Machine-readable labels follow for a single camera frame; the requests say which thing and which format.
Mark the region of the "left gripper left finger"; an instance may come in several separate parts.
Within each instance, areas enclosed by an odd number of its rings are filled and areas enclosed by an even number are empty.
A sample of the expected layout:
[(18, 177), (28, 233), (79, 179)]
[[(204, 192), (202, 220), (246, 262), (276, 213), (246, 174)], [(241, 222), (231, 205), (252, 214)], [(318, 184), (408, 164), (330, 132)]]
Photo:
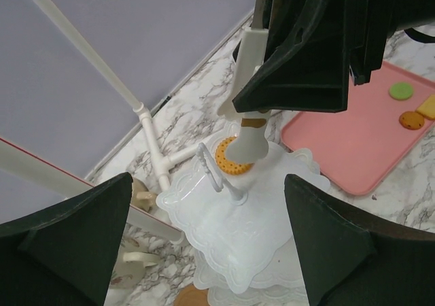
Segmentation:
[(1, 225), (2, 305), (103, 305), (132, 195), (121, 173)]

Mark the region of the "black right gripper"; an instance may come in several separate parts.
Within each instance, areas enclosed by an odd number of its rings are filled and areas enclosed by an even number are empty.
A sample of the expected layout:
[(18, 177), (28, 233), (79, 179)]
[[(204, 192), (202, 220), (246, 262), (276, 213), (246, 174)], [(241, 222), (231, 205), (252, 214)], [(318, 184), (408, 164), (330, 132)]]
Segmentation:
[(348, 85), (381, 67), (386, 41), (434, 20), (434, 0), (274, 0), (264, 63), (249, 81), (266, 109), (341, 112)]

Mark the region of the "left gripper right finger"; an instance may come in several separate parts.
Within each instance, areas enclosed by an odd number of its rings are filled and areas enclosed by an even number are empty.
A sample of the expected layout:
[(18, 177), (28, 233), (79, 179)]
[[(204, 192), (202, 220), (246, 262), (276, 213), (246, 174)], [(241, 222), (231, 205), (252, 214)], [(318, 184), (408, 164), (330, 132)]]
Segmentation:
[(294, 174), (285, 200), (310, 305), (433, 305), (434, 234), (354, 207)]

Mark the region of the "green round biscuit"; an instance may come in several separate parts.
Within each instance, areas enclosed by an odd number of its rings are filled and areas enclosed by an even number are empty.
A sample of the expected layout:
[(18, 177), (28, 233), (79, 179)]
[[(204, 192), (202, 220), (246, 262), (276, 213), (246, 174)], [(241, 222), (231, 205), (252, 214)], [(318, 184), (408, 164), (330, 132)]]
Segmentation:
[(410, 99), (413, 96), (414, 88), (407, 82), (398, 82), (390, 86), (389, 95), (399, 101)]

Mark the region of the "three tier white stand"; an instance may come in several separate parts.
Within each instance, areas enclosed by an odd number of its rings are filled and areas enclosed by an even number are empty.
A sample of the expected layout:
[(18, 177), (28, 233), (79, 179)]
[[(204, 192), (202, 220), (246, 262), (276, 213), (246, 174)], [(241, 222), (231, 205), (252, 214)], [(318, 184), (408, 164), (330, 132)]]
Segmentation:
[(239, 125), (227, 123), (157, 198), (195, 250), (194, 285), (211, 305), (308, 303), (284, 194), (287, 174), (327, 191), (330, 181), (308, 149), (270, 143), (247, 173), (228, 175), (213, 155)]

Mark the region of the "orange sandwich biscuit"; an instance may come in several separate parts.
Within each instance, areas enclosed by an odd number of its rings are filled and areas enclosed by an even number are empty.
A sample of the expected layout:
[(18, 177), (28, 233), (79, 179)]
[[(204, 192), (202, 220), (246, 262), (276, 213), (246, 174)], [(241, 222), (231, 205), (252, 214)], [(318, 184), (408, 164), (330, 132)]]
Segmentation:
[(220, 168), (221, 171), (228, 175), (242, 175), (244, 173), (247, 173), (252, 167), (253, 164), (248, 163), (236, 163), (234, 161), (228, 160), (225, 157), (225, 151), (228, 147), (228, 145), (236, 139), (235, 136), (233, 137), (227, 137), (224, 140), (220, 142), (220, 144), (217, 146), (215, 150), (215, 162), (217, 166)]

